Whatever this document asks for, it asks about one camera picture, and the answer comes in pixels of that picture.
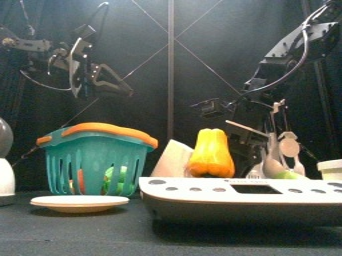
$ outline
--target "bell pepper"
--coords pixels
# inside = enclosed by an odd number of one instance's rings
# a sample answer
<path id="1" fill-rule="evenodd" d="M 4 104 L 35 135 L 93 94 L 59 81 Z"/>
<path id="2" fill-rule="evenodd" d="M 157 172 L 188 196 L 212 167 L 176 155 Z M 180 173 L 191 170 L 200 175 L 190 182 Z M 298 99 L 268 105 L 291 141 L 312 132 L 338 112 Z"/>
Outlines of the bell pepper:
<path id="1" fill-rule="evenodd" d="M 187 170 L 194 177 L 234 176 L 235 165 L 228 151 L 228 138 L 220 129 L 206 128 L 199 131 Z"/>

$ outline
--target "metal pole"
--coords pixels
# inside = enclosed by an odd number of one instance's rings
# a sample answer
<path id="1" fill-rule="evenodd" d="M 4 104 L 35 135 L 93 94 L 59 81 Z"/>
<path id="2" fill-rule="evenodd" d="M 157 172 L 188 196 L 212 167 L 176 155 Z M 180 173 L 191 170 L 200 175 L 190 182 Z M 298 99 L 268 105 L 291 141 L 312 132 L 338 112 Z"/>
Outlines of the metal pole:
<path id="1" fill-rule="evenodd" d="M 168 0 L 168 100 L 167 100 L 167 140 L 173 137 L 173 64 L 175 64 L 175 2 Z"/>

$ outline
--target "black curtain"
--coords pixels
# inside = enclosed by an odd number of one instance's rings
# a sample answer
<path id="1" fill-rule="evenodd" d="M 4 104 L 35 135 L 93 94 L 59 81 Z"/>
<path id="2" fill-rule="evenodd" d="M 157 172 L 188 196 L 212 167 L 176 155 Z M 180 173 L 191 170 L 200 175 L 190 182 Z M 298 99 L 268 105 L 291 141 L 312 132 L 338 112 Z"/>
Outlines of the black curtain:
<path id="1" fill-rule="evenodd" d="M 0 1 L 0 22 L 28 38 L 27 23 L 35 28 L 33 39 L 72 44 L 72 31 L 81 26 L 100 0 Z M 20 76 L 28 64 L 27 53 L 0 47 L 1 117 L 14 132 L 14 143 L 8 156 L 14 163 L 35 145 L 36 138 L 61 125 L 80 122 L 105 122 L 147 132 L 159 140 L 159 148 L 147 155 L 144 175 L 167 145 L 168 100 L 168 1 L 109 0 L 109 11 L 101 37 L 92 52 L 92 61 L 105 63 L 124 77 L 135 90 L 131 98 L 104 97 L 76 99 L 71 92 L 47 89 Z M 92 26 L 101 28 L 100 12 Z M 190 106 L 208 98 L 232 100 L 243 83 L 251 78 L 258 63 L 278 41 L 304 19 L 300 1 L 286 0 L 203 0 L 175 1 L 175 91 L 173 139 L 194 147 L 199 129 L 224 129 L 228 116 L 202 119 Z M 332 99 L 332 122 L 340 131 L 340 50 L 324 61 L 328 92 Z M 45 74 L 35 77 L 41 83 L 67 88 L 68 84 Z M 291 127 L 300 143 L 319 160 L 331 159 L 330 136 L 312 66 L 306 66 L 300 80 L 292 83 L 286 95 Z M 315 159 L 300 153 L 308 175 L 319 178 Z M 17 190 L 47 189 L 44 151 L 37 150 L 14 166 Z"/>

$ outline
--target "white bowl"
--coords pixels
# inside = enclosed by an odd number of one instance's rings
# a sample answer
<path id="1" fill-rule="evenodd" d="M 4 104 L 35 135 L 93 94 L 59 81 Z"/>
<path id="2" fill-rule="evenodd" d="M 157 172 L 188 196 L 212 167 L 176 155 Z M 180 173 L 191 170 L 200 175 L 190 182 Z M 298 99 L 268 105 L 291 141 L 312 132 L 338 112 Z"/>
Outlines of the white bowl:
<path id="1" fill-rule="evenodd" d="M 342 159 L 319 162 L 316 169 L 322 172 L 323 180 L 342 180 Z"/>

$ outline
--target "white plate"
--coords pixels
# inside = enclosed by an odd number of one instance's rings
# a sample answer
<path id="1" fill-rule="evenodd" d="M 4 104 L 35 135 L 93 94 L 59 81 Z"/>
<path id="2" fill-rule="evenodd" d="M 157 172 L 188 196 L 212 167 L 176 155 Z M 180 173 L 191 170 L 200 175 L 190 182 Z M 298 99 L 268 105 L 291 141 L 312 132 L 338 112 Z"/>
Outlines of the white plate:
<path id="1" fill-rule="evenodd" d="M 89 213 L 105 211 L 116 205 L 127 204 L 129 199 L 121 196 L 41 196 L 31 204 L 44 206 L 64 213 Z"/>

